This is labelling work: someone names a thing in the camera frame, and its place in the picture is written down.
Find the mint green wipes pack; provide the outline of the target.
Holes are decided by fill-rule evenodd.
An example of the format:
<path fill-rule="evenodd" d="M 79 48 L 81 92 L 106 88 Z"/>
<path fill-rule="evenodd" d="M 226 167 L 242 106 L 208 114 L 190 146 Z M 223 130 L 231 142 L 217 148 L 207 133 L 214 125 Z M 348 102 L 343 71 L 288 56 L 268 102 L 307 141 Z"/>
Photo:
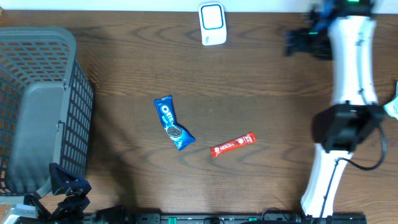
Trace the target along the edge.
<path fill-rule="evenodd" d="M 396 83 L 396 93 L 392 100 L 386 103 L 384 111 L 392 118 L 398 119 L 398 83 Z"/>

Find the red Nescafe coffee stick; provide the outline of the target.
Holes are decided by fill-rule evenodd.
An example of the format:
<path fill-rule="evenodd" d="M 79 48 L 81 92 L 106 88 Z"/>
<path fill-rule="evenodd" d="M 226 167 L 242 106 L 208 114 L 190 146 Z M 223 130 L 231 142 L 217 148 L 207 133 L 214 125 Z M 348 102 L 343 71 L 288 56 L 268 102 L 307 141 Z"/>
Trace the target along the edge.
<path fill-rule="evenodd" d="M 257 137 L 253 132 L 247 133 L 244 136 L 238 137 L 234 140 L 228 141 L 226 143 L 220 144 L 210 148 L 212 158 L 216 158 L 221 154 L 228 151 L 244 147 L 249 144 L 257 142 Z"/>

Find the blue Oreo cookie pack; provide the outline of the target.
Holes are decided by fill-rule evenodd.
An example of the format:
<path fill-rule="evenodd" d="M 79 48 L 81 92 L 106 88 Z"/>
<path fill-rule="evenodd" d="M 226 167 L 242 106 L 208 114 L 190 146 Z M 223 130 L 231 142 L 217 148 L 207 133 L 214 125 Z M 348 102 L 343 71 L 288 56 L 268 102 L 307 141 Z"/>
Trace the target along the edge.
<path fill-rule="evenodd" d="M 178 124 L 171 95 L 155 99 L 154 106 L 165 132 L 179 151 L 196 141 L 182 125 Z"/>

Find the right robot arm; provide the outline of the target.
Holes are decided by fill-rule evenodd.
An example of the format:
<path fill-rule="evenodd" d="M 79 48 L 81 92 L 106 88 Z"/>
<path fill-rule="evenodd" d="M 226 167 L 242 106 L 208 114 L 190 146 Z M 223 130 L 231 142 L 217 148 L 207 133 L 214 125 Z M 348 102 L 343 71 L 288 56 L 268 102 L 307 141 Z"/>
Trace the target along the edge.
<path fill-rule="evenodd" d="M 326 223 L 347 164 L 359 170 L 375 170 L 384 162 L 387 139 L 381 123 L 385 112 L 373 83 L 372 44 L 376 20 L 371 0 L 327 0 L 313 5 L 308 26 L 286 36 L 285 54 L 310 53 L 333 62 L 331 106 L 313 117 L 315 156 L 309 182 L 300 204 L 304 215 Z M 381 155 L 373 166 L 352 160 L 358 145 L 378 130 Z"/>

